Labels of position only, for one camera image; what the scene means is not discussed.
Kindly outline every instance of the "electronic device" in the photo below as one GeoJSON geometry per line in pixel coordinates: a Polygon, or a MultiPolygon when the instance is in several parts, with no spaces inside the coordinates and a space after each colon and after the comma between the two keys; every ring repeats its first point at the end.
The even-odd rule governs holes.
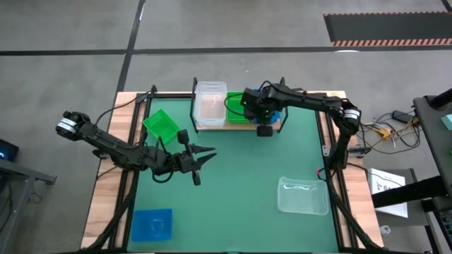
{"type": "Polygon", "coordinates": [[[410,114],[406,114],[405,112],[394,110],[392,113],[392,117],[394,120],[399,121],[401,123],[410,123],[414,116],[410,114]]]}
{"type": "Polygon", "coordinates": [[[0,139],[0,159],[14,162],[19,152],[19,147],[0,139]]]}

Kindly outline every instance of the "green plastic bin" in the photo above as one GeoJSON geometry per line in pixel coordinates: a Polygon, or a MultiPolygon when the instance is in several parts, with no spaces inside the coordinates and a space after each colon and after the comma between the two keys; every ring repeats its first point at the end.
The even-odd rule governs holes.
{"type": "MultiPolygon", "coordinates": [[[[244,108],[240,104],[240,101],[242,100],[243,92],[227,92],[227,96],[230,96],[230,95],[237,95],[237,96],[233,96],[226,100],[227,107],[229,107],[232,111],[243,114],[244,108]]],[[[232,113],[229,110],[227,110],[226,118],[229,123],[249,123],[249,120],[246,119],[245,116],[240,116],[238,114],[232,113]]]]}
{"type": "Polygon", "coordinates": [[[155,138],[162,137],[165,145],[177,135],[179,130],[178,125],[162,109],[149,116],[143,124],[155,138]]]}

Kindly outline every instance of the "transparent plastic bin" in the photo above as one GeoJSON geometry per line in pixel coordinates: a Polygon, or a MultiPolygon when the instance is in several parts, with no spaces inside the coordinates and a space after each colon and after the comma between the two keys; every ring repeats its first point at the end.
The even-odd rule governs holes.
{"type": "Polygon", "coordinates": [[[223,126],[226,119],[224,101],[227,94],[226,83],[201,81],[196,85],[194,118],[201,126],[223,126]]]}
{"type": "Polygon", "coordinates": [[[283,212],[326,215],[330,206],[328,186],[322,180],[306,181],[281,177],[278,208],[283,212]]]}

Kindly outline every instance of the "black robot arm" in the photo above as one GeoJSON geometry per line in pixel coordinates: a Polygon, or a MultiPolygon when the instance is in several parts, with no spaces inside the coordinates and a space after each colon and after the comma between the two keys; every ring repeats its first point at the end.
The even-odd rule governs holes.
{"type": "Polygon", "coordinates": [[[154,146],[130,145],[99,129],[91,123],[88,115],[80,112],[65,111],[63,119],[56,126],[56,132],[72,141],[84,140],[90,143],[97,148],[93,151],[95,155],[99,156],[100,152],[109,154],[114,164],[124,170],[146,170],[149,168],[155,176],[173,174],[176,171],[183,174],[191,172],[196,186],[201,184],[198,173],[201,166],[216,155],[213,153],[195,160],[193,154],[211,151],[215,148],[189,144],[189,136],[186,130],[177,134],[179,143],[185,147],[183,152],[171,154],[164,148],[160,150],[154,146]]]}
{"type": "Polygon", "coordinates": [[[285,107],[299,107],[327,113],[339,128],[338,141],[331,147],[327,165],[328,169],[344,169],[347,165],[348,143],[352,135],[359,130],[361,111],[348,99],[328,97],[324,94],[308,94],[296,92],[283,84],[271,84],[255,91],[246,88],[242,95],[241,104],[244,106],[244,115],[248,119],[257,119],[261,125],[259,133],[272,133],[259,131],[259,128],[268,126],[275,111],[282,111],[285,107]]]}

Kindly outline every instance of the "concrete floor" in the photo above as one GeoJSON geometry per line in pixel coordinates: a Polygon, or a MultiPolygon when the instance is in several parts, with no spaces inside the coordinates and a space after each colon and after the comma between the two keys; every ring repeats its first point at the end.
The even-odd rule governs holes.
{"type": "MultiPolygon", "coordinates": [[[[0,50],[125,49],[138,0],[0,1],[0,50]]],[[[136,48],[330,46],[323,13],[444,11],[440,0],[148,1],[136,48]]],[[[345,90],[363,121],[399,109],[412,98],[450,88],[452,52],[362,52],[134,56],[125,91],[191,89],[191,79],[222,80],[230,90],[281,76],[291,87],[345,90]]],[[[91,146],[60,138],[54,127],[65,110],[92,118],[111,107],[123,56],[0,57],[0,138],[21,148],[19,163],[56,174],[55,186],[30,204],[12,253],[78,249],[98,160],[91,146]]],[[[107,126],[108,116],[100,127],[107,126]]],[[[391,150],[392,144],[382,144],[391,150]]],[[[399,155],[371,152],[367,167],[414,168],[436,176],[422,145],[399,155]]],[[[391,250],[430,249],[422,227],[393,229],[391,250]]],[[[441,243],[449,253],[445,242],[441,243]]]]}

